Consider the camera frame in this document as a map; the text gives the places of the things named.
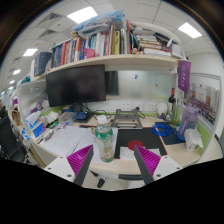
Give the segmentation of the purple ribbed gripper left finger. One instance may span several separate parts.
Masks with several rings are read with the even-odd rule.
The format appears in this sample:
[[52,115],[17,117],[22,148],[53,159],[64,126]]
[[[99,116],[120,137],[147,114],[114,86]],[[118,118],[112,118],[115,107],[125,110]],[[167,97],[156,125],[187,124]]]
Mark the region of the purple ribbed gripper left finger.
[[67,161],[75,174],[74,183],[76,185],[81,186],[83,184],[93,154],[93,146],[89,145],[67,157]]

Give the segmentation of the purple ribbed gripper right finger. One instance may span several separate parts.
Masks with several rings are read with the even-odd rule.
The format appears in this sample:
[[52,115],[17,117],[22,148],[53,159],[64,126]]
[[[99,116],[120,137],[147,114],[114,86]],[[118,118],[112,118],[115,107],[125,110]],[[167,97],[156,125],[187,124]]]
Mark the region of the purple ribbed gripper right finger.
[[154,181],[153,174],[161,157],[138,145],[134,146],[134,156],[141,171],[144,183],[152,183]]

